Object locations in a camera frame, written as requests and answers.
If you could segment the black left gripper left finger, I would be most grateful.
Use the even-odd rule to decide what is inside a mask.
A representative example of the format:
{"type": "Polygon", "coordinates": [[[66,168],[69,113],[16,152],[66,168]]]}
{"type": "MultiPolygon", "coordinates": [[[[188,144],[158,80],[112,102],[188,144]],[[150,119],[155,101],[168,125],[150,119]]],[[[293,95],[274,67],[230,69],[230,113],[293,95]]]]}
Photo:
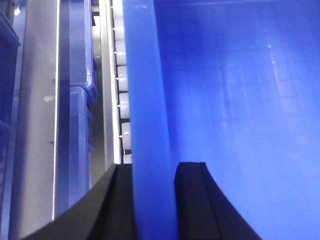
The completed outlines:
{"type": "Polygon", "coordinates": [[[73,207],[28,240],[136,240],[132,166],[113,164],[73,207]]]}

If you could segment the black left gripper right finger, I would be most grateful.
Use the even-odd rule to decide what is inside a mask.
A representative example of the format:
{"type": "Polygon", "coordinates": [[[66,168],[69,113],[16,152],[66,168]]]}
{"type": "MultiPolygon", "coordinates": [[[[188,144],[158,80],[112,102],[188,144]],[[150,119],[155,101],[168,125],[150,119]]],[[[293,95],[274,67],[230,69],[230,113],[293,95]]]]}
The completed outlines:
{"type": "Polygon", "coordinates": [[[219,188],[204,162],[181,162],[175,173],[181,240],[259,240],[219,188]]]}

